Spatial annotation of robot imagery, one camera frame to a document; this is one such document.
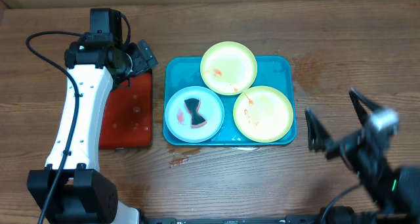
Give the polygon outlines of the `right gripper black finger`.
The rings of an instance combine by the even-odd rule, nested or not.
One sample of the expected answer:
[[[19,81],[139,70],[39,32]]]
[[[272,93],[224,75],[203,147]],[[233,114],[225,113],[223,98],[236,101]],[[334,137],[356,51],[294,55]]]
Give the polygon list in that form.
[[[367,97],[361,94],[361,92],[359,92],[357,89],[353,87],[350,89],[348,94],[352,101],[356,115],[362,125],[364,125],[367,122],[368,117],[369,117],[369,114],[364,108],[364,106],[366,106],[372,112],[382,108],[382,106],[379,106],[376,102],[369,100]]]
[[[308,148],[315,152],[325,152],[327,146],[332,143],[332,137],[326,128],[320,123],[311,109],[304,111],[307,131],[308,131]]]

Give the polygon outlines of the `light blue plate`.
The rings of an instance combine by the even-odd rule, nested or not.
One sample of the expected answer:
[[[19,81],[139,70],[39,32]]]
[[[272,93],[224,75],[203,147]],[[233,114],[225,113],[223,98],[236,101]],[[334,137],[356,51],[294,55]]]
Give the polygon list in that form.
[[[191,115],[184,101],[196,98],[201,101],[199,113],[207,120],[200,128],[191,127]],[[219,96],[201,86],[185,87],[177,91],[165,105],[165,124],[169,131],[186,143],[204,142],[217,134],[224,121],[224,106]]]

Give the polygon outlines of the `green and pink sponge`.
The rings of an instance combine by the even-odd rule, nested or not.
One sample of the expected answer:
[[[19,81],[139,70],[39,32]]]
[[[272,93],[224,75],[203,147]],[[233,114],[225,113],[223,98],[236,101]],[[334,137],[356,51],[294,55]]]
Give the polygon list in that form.
[[[203,127],[207,123],[207,120],[199,113],[201,101],[196,98],[189,98],[184,101],[184,104],[191,115],[191,127]]]

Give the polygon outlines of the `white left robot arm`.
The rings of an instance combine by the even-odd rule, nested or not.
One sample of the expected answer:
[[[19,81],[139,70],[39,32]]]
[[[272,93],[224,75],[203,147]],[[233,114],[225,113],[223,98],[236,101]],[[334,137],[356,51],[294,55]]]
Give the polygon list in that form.
[[[119,201],[100,173],[100,130],[109,94],[157,64],[147,42],[76,41],[65,52],[66,99],[45,167],[31,170],[27,187],[41,209],[39,223],[146,223],[139,209]]]

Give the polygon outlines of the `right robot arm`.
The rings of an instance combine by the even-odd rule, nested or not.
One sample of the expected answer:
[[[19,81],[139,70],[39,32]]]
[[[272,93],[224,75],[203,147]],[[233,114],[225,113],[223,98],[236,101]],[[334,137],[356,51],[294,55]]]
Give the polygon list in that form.
[[[328,160],[341,158],[359,178],[357,185],[342,192],[337,199],[364,187],[379,212],[356,214],[348,207],[338,207],[337,201],[332,200],[322,210],[320,223],[418,223],[419,168],[392,169],[386,159],[390,140],[400,127],[397,111],[369,100],[356,89],[348,93],[361,129],[336,141],[307,108],[304,113],[308,147],[314,152],[324,152]]]

